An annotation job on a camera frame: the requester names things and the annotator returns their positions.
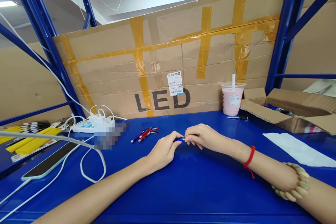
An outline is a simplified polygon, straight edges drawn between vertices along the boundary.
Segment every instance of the white tissue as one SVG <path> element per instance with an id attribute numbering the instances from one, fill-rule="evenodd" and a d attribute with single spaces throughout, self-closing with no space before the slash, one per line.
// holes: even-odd
<path id="1" fill-rule="evenodd" d="M 302 165 L 304 164 L 313 167 L 336 167 L 336 161 L 334 159 L 309 147 L 307 144 L 288 133 L 267 133 L 263 135 Z"/>

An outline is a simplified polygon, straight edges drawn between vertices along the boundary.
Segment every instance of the hand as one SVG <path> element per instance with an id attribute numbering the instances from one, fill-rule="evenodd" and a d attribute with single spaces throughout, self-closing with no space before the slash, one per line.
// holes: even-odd
<path id="1" fill-rule="evenodd" d="M 183 136 L 173 131 L 156 143 L 152 151 L 146 156 L 151 173 L 162 169 L 173 160 L 176 148 L 182 143 L 181 141 L 174 142 L 179 137 Z"/>
<path id="2" fill-rule="evenodd" d="M 205 124 L 198 124 L 187 128 L 185 131 L 185 142 L 190 142 L 200 149 L 208 148 L 210 150 L 231 155 L 236 140 L 219 134 L 217 131 Z"/>

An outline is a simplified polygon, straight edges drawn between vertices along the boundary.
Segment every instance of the white straw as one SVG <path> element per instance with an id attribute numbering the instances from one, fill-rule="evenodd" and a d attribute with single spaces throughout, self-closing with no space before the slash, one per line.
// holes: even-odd
<path id="1" fill-rule="evenodd" d="M 236 74 L 232 74 L 232 90 L 235 90 L 235 85 L 236 85 Z"/>

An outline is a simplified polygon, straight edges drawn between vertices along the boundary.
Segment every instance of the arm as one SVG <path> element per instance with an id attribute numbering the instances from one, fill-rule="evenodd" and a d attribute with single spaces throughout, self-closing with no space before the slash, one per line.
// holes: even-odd
<path id="1" fill-rule="evenodd" d="M 161 138 L 148 156 L 86 188 L 34 223 L 91 223 L 132 185 L 173 160 L 175 149 L 181 144 L 173 142 L 176 137 L 182 135 L 173 131 Z"/>
<path id="2" fill-rule="evenodd" d="M 227 138 L 210 128 L 199 124 L 190 127 L 185 132 L 185 141 L 233 157 L 241 163 L 246 163 L 251 148 L 242 142 Z M 248 166 L 263 179 L 281 191 L 291 191 L 296 187 L 298 175 L 291 167 L 280 163 L 258 151 Z M 323 224 L 336 223 L 336 189 L 310 177 L 310 190 L 308 194 L 296 202 L 307 212 Z"/>

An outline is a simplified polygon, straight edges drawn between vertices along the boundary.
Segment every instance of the forearm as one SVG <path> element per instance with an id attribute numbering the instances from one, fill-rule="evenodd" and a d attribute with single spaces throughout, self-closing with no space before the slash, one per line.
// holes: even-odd
<path id="1" fill-rule="evenodd" d="M 251 148 L 239 141 L 235 142 L 235 145 L 230 156 L 245 163 L 251 154 Z M 290 192 L 299 181 L 293 168 L 258 151 L 255 151 L 248 168 L 280 191 Z M 336 189 L 313 177 L 309 178 L 309 185 L 308 194 L 296 202 L 321 223 L 336 223 Z"/>
<path id="2" fill-rule="evenodd" d="M 146 158 L 86 188 L 34 223 L 91 223 L 127 189 L 152 171 Z"/>

